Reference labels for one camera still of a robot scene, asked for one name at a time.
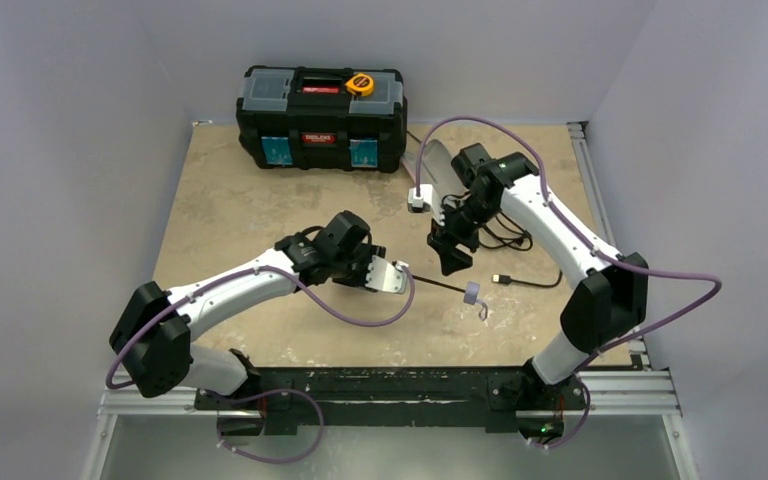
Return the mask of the purple umbrella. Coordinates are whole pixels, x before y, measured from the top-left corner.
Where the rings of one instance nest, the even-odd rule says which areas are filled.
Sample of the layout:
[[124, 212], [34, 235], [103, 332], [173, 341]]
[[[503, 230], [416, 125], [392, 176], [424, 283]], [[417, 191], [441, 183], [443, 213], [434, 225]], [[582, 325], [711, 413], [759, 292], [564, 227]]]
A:
[[414, 276], [414, 280], [428, 284], [428, 285], [432, 285], [435, 287], [450, 290], [456, 293], [460, 293], [463, 296], [463, 302], [465, 304], [477, 306], [479, 308], [478, 318], [481, 321], [487, 320], [487, 317], [489, 314], [489, 308], [487, 303], [479, 297], [480, 285], [478, 283], [469, 281], [465, 287], [457, 287], [457, 286], [450, 285], [438, 280], [433, 280], [433, 279], [418, 276], [418, 275]]

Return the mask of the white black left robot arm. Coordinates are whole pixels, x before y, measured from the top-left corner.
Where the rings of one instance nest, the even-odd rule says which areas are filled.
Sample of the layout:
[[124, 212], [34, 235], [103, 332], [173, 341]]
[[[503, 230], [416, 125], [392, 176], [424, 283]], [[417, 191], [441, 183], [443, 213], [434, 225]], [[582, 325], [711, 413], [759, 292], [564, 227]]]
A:
[[190, 285], [162, 289], [151, 281], [131, 295], [109, 344], [128, 384], [145, 398], [179, 385], [234, 395], [258, 376], [240, 352], [219, 352], [196, 340], [225, 320], [265, 301], [331, 281], [373, 292], [402, 294], [402, 266], [385, 260], [368, 224], [343, 211], [326, 226], [278, 240], [255, 259]]

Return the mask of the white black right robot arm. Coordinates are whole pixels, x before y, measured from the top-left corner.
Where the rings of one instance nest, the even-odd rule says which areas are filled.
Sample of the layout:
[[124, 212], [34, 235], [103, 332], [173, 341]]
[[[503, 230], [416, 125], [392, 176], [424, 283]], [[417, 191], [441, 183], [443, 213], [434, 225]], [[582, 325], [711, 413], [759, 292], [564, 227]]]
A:
[[538, 166], [521, 153], [491, 157], [480, 144], [463, 148], [451, 161], [465, 189], [449, 203], [431, 184], [410, 189], [410, 211], [432, 215], [428, 245], [445, 275], [472, 266], [479, 230], [505, 214], [527, 230], [560, 268], [572, 295], [560, 314], [560, 331], [524, 366], [534, 386], [566, 381], [608, 342], [645, 318], [648, 279], [645, 259], [621, 254], [578, 220], [549, 189]]

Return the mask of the pink umbrella case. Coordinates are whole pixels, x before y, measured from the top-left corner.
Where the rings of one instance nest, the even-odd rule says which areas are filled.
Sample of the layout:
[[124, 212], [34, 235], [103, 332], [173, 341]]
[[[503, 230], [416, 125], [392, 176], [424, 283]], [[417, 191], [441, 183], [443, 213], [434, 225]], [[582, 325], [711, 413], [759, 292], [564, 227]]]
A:
[[466, 191], [451, 166], [453, 155], [439, 140], [429, 140], [422, 152], [420, 173], [416, 174], [416, 154], [420, 150], [420, 142], [410, 138], [406, 151], [401, 157], [401, 165], [408, 171], [412, 188], [416, 179], [421, 184], [431, 184], [438, 194], [460, 195]]

